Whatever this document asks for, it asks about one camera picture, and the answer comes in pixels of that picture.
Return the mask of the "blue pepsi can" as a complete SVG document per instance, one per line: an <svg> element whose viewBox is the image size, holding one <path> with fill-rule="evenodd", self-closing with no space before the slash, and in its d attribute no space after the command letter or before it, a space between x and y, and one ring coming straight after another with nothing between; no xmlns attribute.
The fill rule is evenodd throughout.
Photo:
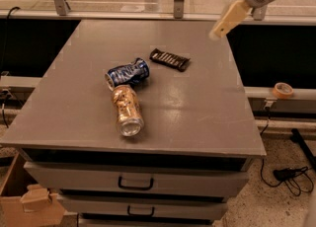
<svg viewBox="0 0 316 227"><path fill-rule="evenodd" d="M111 68L105 78L110 90L112 91L119 85L137 85L150 74L149 66L142 58L135 58L132 62L126 65L120 65Z"/></svg>

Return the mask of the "gold crushed can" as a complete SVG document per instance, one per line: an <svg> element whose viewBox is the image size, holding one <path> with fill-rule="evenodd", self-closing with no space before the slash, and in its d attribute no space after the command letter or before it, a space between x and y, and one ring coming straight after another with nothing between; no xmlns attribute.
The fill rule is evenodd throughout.
<svg viewBox="0 0 316 227"><path fill-rule="evenodd" d="M112 91L112 102L118 114L118 127L122 136L138 134L144 126L137 95L129 85L119 85Z"/></svg>

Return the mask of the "dark snack bar wrapper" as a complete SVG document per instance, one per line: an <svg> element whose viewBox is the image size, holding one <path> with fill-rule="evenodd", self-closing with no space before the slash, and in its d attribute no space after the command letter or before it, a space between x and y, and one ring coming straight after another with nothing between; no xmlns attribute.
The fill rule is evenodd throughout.
<svg viewBox="0 0 316 227"><path fill-rule="evenodd" d="M180 72L184 72L187 70L190 59L184 56L180 56L174 53L170 53L167 51L159 50L155 48L149 56L149 59L153 62L165 65L167 67L177 69Z"/></svg>

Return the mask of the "tan tape roll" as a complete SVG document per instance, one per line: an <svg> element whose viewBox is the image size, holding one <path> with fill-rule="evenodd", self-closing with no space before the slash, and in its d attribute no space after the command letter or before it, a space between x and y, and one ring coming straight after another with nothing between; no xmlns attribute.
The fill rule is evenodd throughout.
<svg viewBox="0 0 316 227"><path fill-rule="evenodd" d="M288 99L293 95L293 89L286 83L278 82L273 88L273 94L278 99Z"/></svg>

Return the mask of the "brown cardboard box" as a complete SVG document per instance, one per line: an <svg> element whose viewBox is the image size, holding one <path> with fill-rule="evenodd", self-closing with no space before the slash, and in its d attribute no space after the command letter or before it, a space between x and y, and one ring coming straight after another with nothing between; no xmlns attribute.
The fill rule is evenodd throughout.
<svg viewBox="0 0 316 227"><path fill-rule="evenodd" d="M44 188L24 169L17 154L0 189L0 203L7 227L43 227L61 223L65 209L57 193Z"/></svg>

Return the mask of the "right metal bracket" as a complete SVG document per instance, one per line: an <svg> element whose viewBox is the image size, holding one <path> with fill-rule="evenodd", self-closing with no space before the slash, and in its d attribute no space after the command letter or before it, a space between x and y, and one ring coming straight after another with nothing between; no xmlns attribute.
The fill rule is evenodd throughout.
<svg viewBox="0 0 316 227"><path fill-rule="evenodd" d="M252 18L255 21L262 21L266 16L267 8L268 8L267 5L259 7L259 8L253 8L251 12Z"/></svg>

